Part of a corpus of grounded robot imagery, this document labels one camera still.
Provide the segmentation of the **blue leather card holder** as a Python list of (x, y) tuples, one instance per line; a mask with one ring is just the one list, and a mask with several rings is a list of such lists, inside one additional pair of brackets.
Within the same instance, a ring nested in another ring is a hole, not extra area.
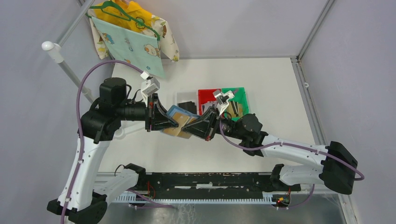
[(167, 115), (178, 123), (178, 127), (165, 128), (164, 130), (161, 131), (162, 133), (183, 139), (189, 139), (192, 136), (191, 134), (182, 131), (182, 128), (185, 125), (198, 119), (199, 118), (198, 115), (189, 112), (185, 109), (182, 109), (176, 105), (170, 107), (170, 109), (167, 112)]

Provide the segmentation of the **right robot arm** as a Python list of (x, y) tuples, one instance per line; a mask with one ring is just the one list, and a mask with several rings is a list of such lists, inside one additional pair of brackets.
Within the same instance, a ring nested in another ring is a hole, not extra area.
[(365, 179), (357, 169), (357, 160), (343, 144), (332, 141), (329, 145), (310, 145), (284, 140), (262, 131), (262, 123), (255, 114), (248, 113), (235, 121), (211, 108), (182, 131), (206, 141), (220, 134), (226, 142), (250, 156), (294, 162), (294, 166), (275, 165), (269, 181), (275, 190), (296, 184), (320, 184), (350, 195), (354, 182)]

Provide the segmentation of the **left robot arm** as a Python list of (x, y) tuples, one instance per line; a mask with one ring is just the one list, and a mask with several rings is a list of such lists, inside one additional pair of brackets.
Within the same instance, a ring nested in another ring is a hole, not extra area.
[(76, 224), (97, 224), (110, 203), (129, 188), (143, 189), (145, 169), (128, 164), (126, 170), (100, 187), (95, 180), (101, 161), (122, 121), (143, 121), (147, 131), (178, 127), (167, 115), (158, 95), (134, 103), (127, 97), (129, 85), (119, 77), (106, 79), (99, 97), (83, 115), (78, 115), (78, 147), (70, 175), (61, 195), (48, 202), (47, 210)]

